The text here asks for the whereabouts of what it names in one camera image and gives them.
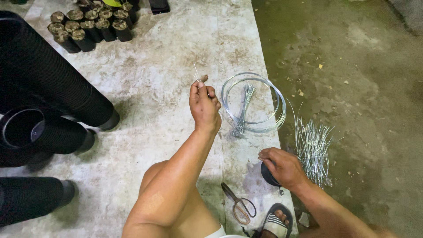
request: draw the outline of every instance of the person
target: person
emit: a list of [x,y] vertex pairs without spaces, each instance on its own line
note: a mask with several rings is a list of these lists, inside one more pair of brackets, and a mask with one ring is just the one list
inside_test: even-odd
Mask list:
[[[193,83],[189,104],[195,121],[194,130],[172,158],[152,165],[145,172],[138,200],[124,225],[123,238],[243,237],[225,234],[195,186],[222,124],[218,113],[221,104],[214,88],[203,82]],[[301,233],[300,237],[395,237],[386,230],[373,231],[313,184],[296,156],[272,147],[262,150],[258,158],[283,187],[305,204],[319,224],[318,229]],[[269,210],[260,237],[288,237],[292,228],[290,217],[283,205],[275,204]]]

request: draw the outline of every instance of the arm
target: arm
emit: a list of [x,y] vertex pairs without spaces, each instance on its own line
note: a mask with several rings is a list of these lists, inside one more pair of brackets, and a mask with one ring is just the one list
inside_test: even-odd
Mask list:
[[259,159],[283,187],[304,203],[329,237],[378,237],[358,217],[312,183],[306,177],[296,156],[272,147],[262,150]]
[[213,87],[191,86],[190,109],[195,129],[163,169],[142,191],[129,213],[122,237],[166,237],[182,212],[221,126],[220,102]]

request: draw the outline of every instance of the white striped sandal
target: white striped sandal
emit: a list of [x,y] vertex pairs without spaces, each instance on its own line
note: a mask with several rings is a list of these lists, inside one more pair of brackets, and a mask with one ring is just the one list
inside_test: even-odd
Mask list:
[[[283,223],[276,215],[275,211],[281,210],[286,215],[286,220],[289,224]],[[277,238],[288,238],[292,231],[292,215],[291,212],[282,204],[275,203],[267,213],[266,219],[264,220],[263,230],[270,231]]]

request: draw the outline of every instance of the scissors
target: scissors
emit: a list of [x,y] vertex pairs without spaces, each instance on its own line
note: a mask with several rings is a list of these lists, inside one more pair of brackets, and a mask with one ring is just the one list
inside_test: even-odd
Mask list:
[[[248,217],[248,215],[249,216],[251,216],[251,217],[255,217],[256,215],[257,215],[257,210],[256,210],[256,208],[255,208],[255,206],[254,206],[254,204],[250,201],[250,200],[248,200],[248,199],[246,199],[246,198],[238,198],[234,193],[233,193],[233,191],[226,185],[226,183],[221,183],[220,184],[221,186],[222,186],[222,189],[223,189],[223,191],[225,192],[225,194],[226,195],[228,195],[228,196],[230,196],[232,199],[233,199],[233,201],[235,202],[234,203],[234,205],[233,205],[233,215],[235,216],[235,219],[239,222],[239,223],[241,223],[241,224],[244,224],[244,225],[247,225],[248,223],[250,223],[250,218]],[[254,215],[251,215],[250,214],[250,211],[248,210],[248,208],[245,206],[245,203],[244,203],[244,201],[243,201],[243,199],[244,200],[246,200],[246,201],[248,201],[249,203],[251,203],[251,205],[253,205],[253,208],[254,208]],[[243,206],[244,206],[244,208],[245,208],[245,210],[247,211],[247,212],[245,212],[240,206],[238,206],[238,202],[240,202]],[[244,218],[245,218],[245,220],[246,221],[242,221],[242,220],[240,220],[239,219],[239,217],[237,216],[237,214],[236,214],[236,210],[239,210],[240,212],[241,212],[241,214],[244,216]]]

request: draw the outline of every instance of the dirt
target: dirt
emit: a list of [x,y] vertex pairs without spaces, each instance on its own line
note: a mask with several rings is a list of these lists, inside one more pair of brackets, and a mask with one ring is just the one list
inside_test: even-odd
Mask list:
[[[252,3],[269,79],[296,112],[302,103],[304,120],[342,138],[329,148],[325,191],[368,224],[422,237],[422,38],[383,0]],[[289,108],[282,148],[292,125]]]

